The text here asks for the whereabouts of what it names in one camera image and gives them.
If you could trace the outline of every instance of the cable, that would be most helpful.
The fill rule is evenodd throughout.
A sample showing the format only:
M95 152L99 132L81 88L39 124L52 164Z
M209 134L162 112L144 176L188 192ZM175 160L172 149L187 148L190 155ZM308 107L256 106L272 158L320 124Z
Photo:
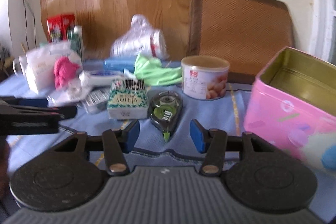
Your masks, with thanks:
M30 7L29 5L29 2L28 0L22 0L22 3L23 3L23 6L24 6L24 9L25 9L25 19L26 19L26 44L27 44L27 47L28 47L28 50L29 50L29 45L28 45L28 37L27 37L27 12L26 12L26 7L28 7L32 17L33 17L33 20L34 20L34 39L35 39L35 47L37 47L37 44L36 44L36 20L35 20L35 15L34 15L34 12L33 12L33 9Z

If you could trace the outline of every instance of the pink cloth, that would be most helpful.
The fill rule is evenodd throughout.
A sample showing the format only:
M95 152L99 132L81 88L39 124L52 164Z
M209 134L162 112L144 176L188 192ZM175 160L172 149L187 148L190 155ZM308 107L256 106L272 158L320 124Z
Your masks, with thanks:
M58 90L65 86L71 79L75 78L76 71L80 65L72 63L68 57L63 56L55 62L55 88Z

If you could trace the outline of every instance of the metal tin box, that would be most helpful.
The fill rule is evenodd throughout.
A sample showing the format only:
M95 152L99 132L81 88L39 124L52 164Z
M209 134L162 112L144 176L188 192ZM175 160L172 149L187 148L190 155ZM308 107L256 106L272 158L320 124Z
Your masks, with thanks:
M256 76L244 126L336 175L335 116L336 66L286 47Z

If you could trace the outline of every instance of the snack box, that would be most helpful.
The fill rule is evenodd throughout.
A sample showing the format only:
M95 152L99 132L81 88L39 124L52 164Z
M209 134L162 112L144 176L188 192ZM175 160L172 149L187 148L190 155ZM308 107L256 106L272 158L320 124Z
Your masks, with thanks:
M336 66L286 47L256 76L244 127L336 175L335 116Z
M107 110L112 119L146 119L148 97L143 79L113 81Z
M76 25L75 15L57 15L47 18L49 43L68 40L67 32Z

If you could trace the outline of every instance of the can lid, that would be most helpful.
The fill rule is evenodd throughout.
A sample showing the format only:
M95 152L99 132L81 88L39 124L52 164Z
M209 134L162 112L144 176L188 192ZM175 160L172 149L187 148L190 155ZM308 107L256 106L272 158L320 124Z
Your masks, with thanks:
M207 55L193 55L182 59L182 65L192 66L202 70L223 71L229 69L230 63L224 59L207 56Z

